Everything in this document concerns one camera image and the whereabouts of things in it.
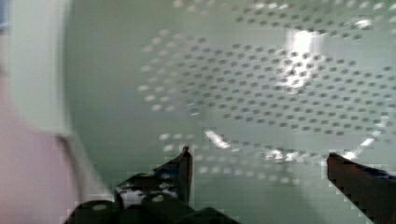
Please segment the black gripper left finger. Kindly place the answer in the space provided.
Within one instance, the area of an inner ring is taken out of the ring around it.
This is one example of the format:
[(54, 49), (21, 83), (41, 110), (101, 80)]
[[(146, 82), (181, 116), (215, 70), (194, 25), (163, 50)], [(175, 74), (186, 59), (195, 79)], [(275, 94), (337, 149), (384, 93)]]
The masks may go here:
[(119, 183), (114, 190), (115, 201), (121, 207), (139, 205), (150, 194), (163, 193), (183, 203), (191, 196), (193, 159), (190, 148), (184, 146), (179, 155), (151, 173), (138, 173)]

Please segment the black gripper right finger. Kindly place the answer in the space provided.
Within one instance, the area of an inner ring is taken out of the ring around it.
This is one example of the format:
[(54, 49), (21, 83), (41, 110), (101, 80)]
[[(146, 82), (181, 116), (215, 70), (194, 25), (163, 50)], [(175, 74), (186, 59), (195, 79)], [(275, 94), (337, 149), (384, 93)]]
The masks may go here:
[(330, 153), (326, 162), (328, 179), (374, 224), (395, 224), (394, 175), (336, 153)]

